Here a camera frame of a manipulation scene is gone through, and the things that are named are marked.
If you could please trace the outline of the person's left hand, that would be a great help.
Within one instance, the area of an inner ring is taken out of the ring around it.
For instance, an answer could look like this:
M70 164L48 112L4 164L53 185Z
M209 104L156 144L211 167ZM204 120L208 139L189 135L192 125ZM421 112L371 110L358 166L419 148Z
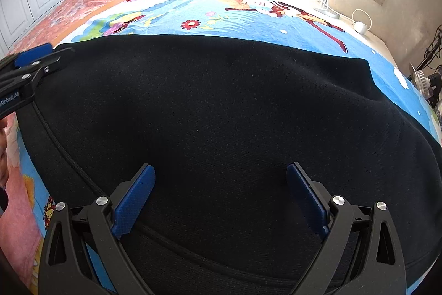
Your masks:
M0 186L4 188L9 178L7 166L7 119L2 118L0 122Z

